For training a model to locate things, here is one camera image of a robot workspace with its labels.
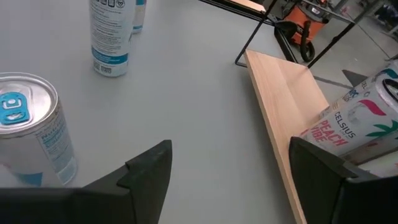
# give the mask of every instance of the can rim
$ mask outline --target can rim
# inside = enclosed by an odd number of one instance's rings
[[[9,76],[9,77],[21,76],[21,77],[24,77],[25,80],[27,80],[27,81],[39,84],[40,86],[42,86],[43,88],[45,88],[48,91],[50,97],[52,98],[52,103],[51,103],[50,109],[47,111],[46,115],[43,116],[40,120],[38,120],[36,123],[30,124],[27,126],[21,126],[21,128],[17,128],[17,129],[10,129],[10,131],[0,133],[0,136],[8,136],[10,134],[22,133],[26,130],[29,130],[31,128],[34,128],[34,127],[42,124],[55,111],[56,105],[58,105],[58,101],[59,101],[58,93],[55,90],[55,87],[49,81],[47,81],[46,79],[44,79],[40,76],[33,75],[30,73],[26,73],[26,72],[0,72],[0,78],[6,78],[7,76]]]

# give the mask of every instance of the celsius can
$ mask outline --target celsius can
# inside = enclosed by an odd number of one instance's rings
[[[365,81],[361,82],[358,86],[354,87],[352,90],[347,92],[343,97],[331,103],[329,107],[327,107],[320,113],[320,117],[323,118],[328,113],[331,113],[332,111],[342,107],[344,104],[346,104],[347,102],[358,96],[362,91],[371,88],[378,79],[381,80],[386,78],[390,78],[393,80],[398,79],[397,72],[398,72],[398,62],[390,63],[385,69],[381,70],[381,72],[377,73],[373,77],[367,78]]]
[[[398,152],[393,152],[359,166],[379,177],[398,175]]]
[[[383,155],[398,150],[398,132],[379,137],[369,143],[354,149],[341,157],[355,165],[360,165]]]
[[[107,77],[127,73],[136,0],[91,0],[94,69]]]
[[[147,0],[137,0],[136,15],[134,16],[134,27],[132,28],[133,34],[139,33],[142,30],[142,26],[144,25],[146,6]]]
[[[0,156],[29,186],[57,187],[76,174],[62,106],[55,88],[27,73],[0,73]]]
[[[366,91],[329,113],[300,137],[337,156],[398,130],[398,83],[378,79]]]

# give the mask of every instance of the white can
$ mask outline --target white can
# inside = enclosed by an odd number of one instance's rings
[[[300,137],[341,156],[398,130],[398,103],[392,90],[398,83],[377,82],[354,100],[329,113]]]
[[[0,73],[0,156],[23,183],[59,187],[75,176],[68,128],[55,88],[26,73]]]
[[[136,15],[134,16],[134,27],[132,33],[136,34],[142,31],[144,26],[145,8],[147,6],[147,0],[136,1]]]
[[[373,77],[367,78],[365,81],[361,82],[358,86],[354,87],[352,90],[347,92],[343,97],[331,103],[329,107],[327,107],[320,113],[320,117],[323,118],[332,111],[341,108],[347,102],[357,97],[361,92],[367,90],[368,88],[371,88],[375,84],[376,80],[379,79],[383,80],[386,78],[390,78],[397,81],[398,80],[397,72],[398,72],[398,62],[395,61],[390,63],[385,69],[381,70],[381,72],[375,74],[375,76]]]
[[[398,133],[393,132],[370,141],[341,157],[352,164],[360,165],[396,150],[398,150]]]
[[[127,73],[136,0],[91,0],[94,69],[107,77]]]
[[[359,166],[379,177],[398,175],[398,152],[393,152]]]

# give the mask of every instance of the orange vacuum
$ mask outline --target orange vacuum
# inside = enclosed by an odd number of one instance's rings
[[[311,2],[321,7],[328,7],[327,0]],[[283,20],[277,22],[275,26],[284,32],[291,44],[299,46],[303,60],[310,62],[315,56],[311,40],[329,22],[329,13],[305,2],[294,0],[283,7],[282,14]]]

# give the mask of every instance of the wooden plank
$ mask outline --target wooden plank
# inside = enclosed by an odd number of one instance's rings
[[[328,102],[303,65],[247,50],[244,54],[296,222],[307,223],[289,164],[289,142],[319,120]]]
[[[226,0],[226,1],[233,2],[235,4],[244,6],[246,8],[252,9],[257,12],[261,12],[261,11],[265,12],[266,11],[264,9],[264,6],[257,4],[255,2],[252,2],[252,1],[249,1],[249,0]]]

